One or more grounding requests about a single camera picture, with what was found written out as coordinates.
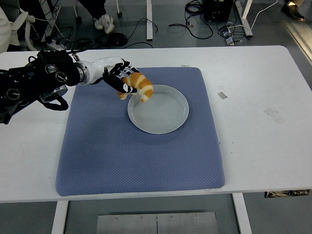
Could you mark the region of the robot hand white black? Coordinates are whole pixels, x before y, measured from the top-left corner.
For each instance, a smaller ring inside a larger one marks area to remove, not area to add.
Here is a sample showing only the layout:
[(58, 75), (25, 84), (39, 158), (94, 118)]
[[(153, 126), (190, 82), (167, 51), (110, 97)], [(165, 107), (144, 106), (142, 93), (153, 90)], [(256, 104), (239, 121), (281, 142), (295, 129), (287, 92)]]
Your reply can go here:
[(138, 88), (134, 85), (126, 84), (121, 80), (126, 75), (138, 72), (138, 69), (120, 57), (101, 58), (94, 62), (84, 62), (82, 68), (81, 84), (97, 84), (104, 81), (122, 94), (136, 94), (138, 92)]

